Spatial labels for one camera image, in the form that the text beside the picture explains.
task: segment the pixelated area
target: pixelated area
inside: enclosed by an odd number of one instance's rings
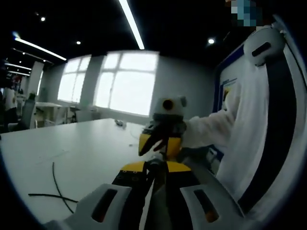
[[[237,26],[263,26],[262,9],[251,0],[226,0],[231,8],[233,24]]]

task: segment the window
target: window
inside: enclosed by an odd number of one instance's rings
[[[38,82],[38,87],[37,87],[37,95],[39,95],[39,91],[40,91],[40,83],[42,83],[42,77],[43,77],[44,71],[42,71],[42,73],[40,74],[39,77],[39,82]]]
[[[105,57],[94,105],[149,115],[158,62],[155,52],[112,52]]]
[[[79,103],[85,72],[91,56],[71,59],[67,62],[59,85],[58,100]]]

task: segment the black ceiling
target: black ceiling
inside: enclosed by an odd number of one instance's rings
[[[146,50],[215,67],[250,34],[246,27],[231,26],[230,8],[224,0],[167,1],[129,0]],[[43,2],[14,6],[10,28],[20,38],[67,59],[112,50],[138,50],[118,0]],[[208,46],[208,38],[216,43]],[[12,47],[46,59],[46,65],[64,61],[25,44],[13,41]],[[8,61],[31,67],[36,59],[11,50]]]

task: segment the black cable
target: black cable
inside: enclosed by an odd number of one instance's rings
[[[53,175],[53,180],[54,180],[54,183],[56,184],[57,191],[58,191],[59,195],[61,196],[61,198],[62,198],[64,204],[65,204],[66,207],[69,209],[69,211],[70,211],[71,213],[73,213],[72,209],[68,206],[68,204],[66,203],[66,200],[64,199],[64,197],[62,196],[62,193],[61,193],[60,190],[59,190],[58,183],[57,183],[56,177],[55,177],[55,175],[54,175],[54,162],[52,163],[52,175]]]
[[[61,199],[65,199],[65,200],[68,200],[68,201],[71,201],[71,202],[74,202],[74,203],[78,203],[78,201],[76,200],[73,200],[73,199],[69,199],[67,197],[63,197],[63,196],[60,196],[60,195],[53,195],[53,194],[38,194],[38,193],[30,193],[28,194],[29,196],[49,196],[49,197],[55,197],[55,198],[61,198]]]

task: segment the blue frame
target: blue frame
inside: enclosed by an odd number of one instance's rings
[[[218,112],[222,109],[223,104],[223,85],[221,85],[221,73],[222,71],[230,66],[232,63],[237,61],[240,57],[244,55],[242,43],[234,52],[232,52],[224,61],[222,61],[216,68],[215,72],[215,89],[214,89],[214,102],[213,102],[213,113]],[[224,154],[219,151],[214,145],[209,146],[211,149],[216,151],[215,158],[221,162]]]

